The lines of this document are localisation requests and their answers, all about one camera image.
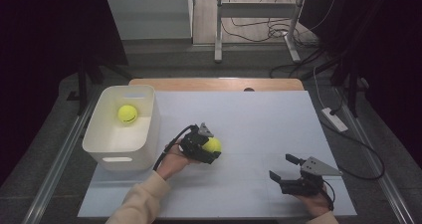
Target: forearm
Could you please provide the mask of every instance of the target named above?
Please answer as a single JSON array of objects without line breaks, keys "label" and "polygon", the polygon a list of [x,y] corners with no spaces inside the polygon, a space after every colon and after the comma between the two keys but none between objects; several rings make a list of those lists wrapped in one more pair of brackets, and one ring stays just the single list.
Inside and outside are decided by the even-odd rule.
[{"label": "forearm", "polygon": [[108,218],[107,224],[147,224],[159,214],[159,201],[170,186],[156,172],[127,192],[122,205]]},{"label": "forearm", "polygon": [[331,211],[322,214],[321,216],[312,219],[307,224],[338,224]]}]

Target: white power strip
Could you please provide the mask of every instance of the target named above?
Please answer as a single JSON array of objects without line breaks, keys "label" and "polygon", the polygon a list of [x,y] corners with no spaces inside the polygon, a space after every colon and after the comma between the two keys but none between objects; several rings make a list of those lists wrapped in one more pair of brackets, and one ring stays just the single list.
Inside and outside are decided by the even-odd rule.
[{"label": "white power strip", "polygon": [[323,115],[325,115],[326,119],[328,119],[332,125],[334,125],[338,131],[343,132],[348,130],[347,126],[338,118],[337,115],[331,115],[330,114],[331,109],[325,108],[322,110]]}]

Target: white wall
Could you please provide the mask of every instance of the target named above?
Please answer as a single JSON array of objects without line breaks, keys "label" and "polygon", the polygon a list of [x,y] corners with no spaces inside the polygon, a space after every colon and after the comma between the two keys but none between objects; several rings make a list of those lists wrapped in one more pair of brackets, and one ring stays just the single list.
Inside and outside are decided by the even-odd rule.
[{"label": "white wall", "polygon": [[107,0],[122,40],[192,37],[192,0]]}]

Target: white board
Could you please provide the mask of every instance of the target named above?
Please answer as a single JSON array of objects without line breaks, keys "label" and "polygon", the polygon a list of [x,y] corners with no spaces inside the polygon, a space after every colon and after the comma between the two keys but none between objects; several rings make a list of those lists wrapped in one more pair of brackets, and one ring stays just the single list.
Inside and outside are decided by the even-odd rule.
[{"label": "white board", "polygon": [[[191,164],[172,177],[159,218],[245,219],[308,215],[305,206],[269,177],[300,177],[285,159],[310,156],[337,168],[308,92],[157,92],[158,152],[190,124],[205,122],[222,142],[212,164]],[[146,171],[110,172],[100,166],[79,217],[109,217]],[[334,215],[356,215],[341,177],[325,177],[335,191]]]}]

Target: tennis ball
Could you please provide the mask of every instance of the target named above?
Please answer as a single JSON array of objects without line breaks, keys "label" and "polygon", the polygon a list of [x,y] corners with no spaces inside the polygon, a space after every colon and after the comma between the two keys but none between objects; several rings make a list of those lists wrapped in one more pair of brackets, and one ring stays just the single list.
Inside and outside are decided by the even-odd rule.
[{"label": "tennis ball", "polygon": [[123,123],[131,123],[137,118],[137,110],[133,106],[125,105],[118,109],[117,116]]},{"label": "tennis ball", "polygon": [[215,137],[208,137],[208,141],[202,145],[202,149],[209,152],[221,152],[221,142]]}]

